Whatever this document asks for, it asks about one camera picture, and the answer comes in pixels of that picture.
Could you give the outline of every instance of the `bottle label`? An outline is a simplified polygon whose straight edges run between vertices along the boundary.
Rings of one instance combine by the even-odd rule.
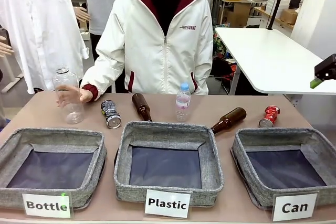
[[[189,107],[189,104],[190,104],[190,101],[187,101],[187,102],[180,102],[180,101],[176,101],[176,106],[179,108],[179,109],[187,109]]]

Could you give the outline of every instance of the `person's right hand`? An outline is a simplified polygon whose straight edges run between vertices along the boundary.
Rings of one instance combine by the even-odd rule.
[[[70,85],[60,85],[56,87],[58,91],[57,105],[64,107],[69,103],[87,103],[92,100],[93,94],[86,89],[78,89]]]
[[[6,38],[0,36],[0,40],[4,41],[4,40],[6,40]],[[1,55],[11,55],[12,53],[14,53],[14,51],[12,50],[12,48],[9,45],[0,42],[0,56]]]
[[[73,10],[75,11],[75,16],[80,21],[90,21],[91,17],[87,13],[87,10],[83,7],[74,7]]]

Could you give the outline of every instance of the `soda can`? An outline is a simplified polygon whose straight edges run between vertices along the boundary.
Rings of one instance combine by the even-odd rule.
[[[106,117],[106,125],[110,129],[116,129],[121,125],[121,117],[115,109],[116,104],[111,100],[103,101],[100,108]]]
[[[269,106],[265,109],[265,117],[259,121],[259,126],[262,128],[270,128],[274,126],[274,123],[280,114],[280,109],[277,106]]]

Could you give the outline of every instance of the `sign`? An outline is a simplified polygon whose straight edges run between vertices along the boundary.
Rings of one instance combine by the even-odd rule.
[[[70,218],[69,196],[22,194],[26,215]]]
[[[316,198],[317,193],[276,197],[273,221],[312,217]]]
[[[145,214],[187,218],[190,194],[147,190]]]

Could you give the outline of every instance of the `maroon cuff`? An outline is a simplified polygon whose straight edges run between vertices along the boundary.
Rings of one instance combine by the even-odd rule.
[[[83,86],[82,89],[89,90],[93,94],[93,97],[92,97],[92,99],[91,99],[90,102],[94,101],[97,98],[97,96],[98,96],[98,89],[96,88],[96,86],[91,85],[91,84],[86,84],[86,85]]]

